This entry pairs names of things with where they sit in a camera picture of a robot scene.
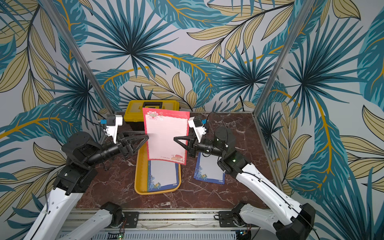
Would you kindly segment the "yellow plastic tray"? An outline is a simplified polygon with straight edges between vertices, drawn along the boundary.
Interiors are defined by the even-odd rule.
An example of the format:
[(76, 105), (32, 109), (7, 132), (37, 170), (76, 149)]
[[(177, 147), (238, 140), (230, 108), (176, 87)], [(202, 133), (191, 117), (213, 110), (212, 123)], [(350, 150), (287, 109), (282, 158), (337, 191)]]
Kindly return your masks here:
[[(139, 152), (136, 163), (136, 172), (135, 172), (135, 191), (139, 195), (156, 195), (156, 194), (165, 194), (176, 191), (180, 185), (174, 190), (160, 191), (160, 192), (148, 192), (148, 162), (149, 161), (159, 161), (159, 160), (149, 160), (148, 158), (148, 145), (144, 144)], [(182, 180), (181, 176), (181, 165), (179, 170), (180, 180)]]

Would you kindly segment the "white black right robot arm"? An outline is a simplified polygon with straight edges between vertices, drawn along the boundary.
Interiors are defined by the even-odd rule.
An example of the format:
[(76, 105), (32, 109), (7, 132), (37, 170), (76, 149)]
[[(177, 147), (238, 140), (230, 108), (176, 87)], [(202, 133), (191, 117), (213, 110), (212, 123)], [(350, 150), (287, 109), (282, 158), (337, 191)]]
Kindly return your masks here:
[(270, 182), (257, 167), (236, 150), (236, 138), (226, 127), (218, 127), (213, 139), (204, 134), (174, 137), (189, 156), (199, 153), (218, 157), (220, 169), (246, 186), (268, 207), (259, 209), (251, 204), (237, 204), (219, 220), (237, 227), (256, 226), (277, 236), (279, 240), (306, 240), (314, 229), (316, 211), (310, 204), (300, 204)]

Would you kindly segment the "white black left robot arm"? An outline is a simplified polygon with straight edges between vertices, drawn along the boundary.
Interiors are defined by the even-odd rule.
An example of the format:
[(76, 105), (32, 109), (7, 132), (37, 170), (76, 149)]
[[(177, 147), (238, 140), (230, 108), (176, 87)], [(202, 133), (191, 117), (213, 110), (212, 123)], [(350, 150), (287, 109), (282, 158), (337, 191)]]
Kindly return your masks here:
[(101, 145), (90, 134), (78, 132), (62, 146), (67, 163), (53, 183), (53, 189), (26, 240), (54, 240), (70, 212), (98, 174), (96, 165), (113, 157), (131, 157), (148, 141), (143, 131), (128, 131), (118, 135), (116, 143)]

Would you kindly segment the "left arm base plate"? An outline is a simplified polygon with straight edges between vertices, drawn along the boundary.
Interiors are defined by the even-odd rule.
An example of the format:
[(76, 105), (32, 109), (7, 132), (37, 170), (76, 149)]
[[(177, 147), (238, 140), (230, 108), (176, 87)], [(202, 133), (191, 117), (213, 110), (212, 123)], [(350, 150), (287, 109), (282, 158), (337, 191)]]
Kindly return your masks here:
[(139, 212), (123, 212), (123, 220), (121, 225), (122, 229), (136, 229), (138, 220), (139, 220)]

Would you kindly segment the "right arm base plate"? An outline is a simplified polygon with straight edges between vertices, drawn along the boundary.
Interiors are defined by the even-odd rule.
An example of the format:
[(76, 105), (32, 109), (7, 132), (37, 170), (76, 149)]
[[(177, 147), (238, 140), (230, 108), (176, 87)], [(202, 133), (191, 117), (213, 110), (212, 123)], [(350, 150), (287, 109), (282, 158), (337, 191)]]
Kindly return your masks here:
[(221, 228), (258, 227), (257, 225), (247, 223), (235, 211), (219, 211), (214, 215), (214, 219), (219, 222)]

